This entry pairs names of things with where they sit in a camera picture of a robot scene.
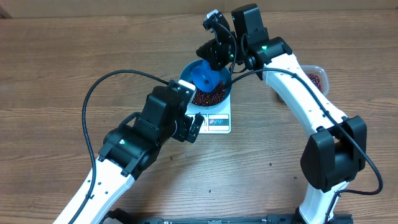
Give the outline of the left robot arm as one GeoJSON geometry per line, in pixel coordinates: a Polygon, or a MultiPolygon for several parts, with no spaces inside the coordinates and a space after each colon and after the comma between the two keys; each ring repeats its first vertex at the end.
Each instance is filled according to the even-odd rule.
{"type": "Polygon", "coordinates": [[[195,142],[203,116],[186,114],[196,88],[180,80],[157,86],[144,109],[125,118],[104,138],[96,168],[57,217],[56,223],[100,223],[108,210],[152,165],[165,142],[195,142]]]}

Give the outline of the blue plastic measuring scoop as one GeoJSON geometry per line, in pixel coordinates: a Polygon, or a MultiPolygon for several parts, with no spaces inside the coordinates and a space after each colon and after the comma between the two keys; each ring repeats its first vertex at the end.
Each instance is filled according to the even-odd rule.
{"type": "Polygon", "coordinates": [[[212,92],[221,81],[219,71],[212,70],[206,60],[195,61],[190,75],[194,85],[206,93],[212,92]]]}

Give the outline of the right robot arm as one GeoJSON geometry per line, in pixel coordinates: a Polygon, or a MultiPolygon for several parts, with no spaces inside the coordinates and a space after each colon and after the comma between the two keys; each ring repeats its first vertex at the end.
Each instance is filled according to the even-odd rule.
{"type": "Polygon", "coordinates": [[[214,38],[197,50],[213,70],[245,64],[282,98],[308,137],[300,159],[308,181],[298,207],[298,223],[340,223],[334,209],[348,184],[366,163],[367,127],[359,117],[334,106],[303,71],[292,48],[281,37],[270,38],[255,4],[241,6],[228,22],[219,11],[206,15],[203,26],[214,38]]]}

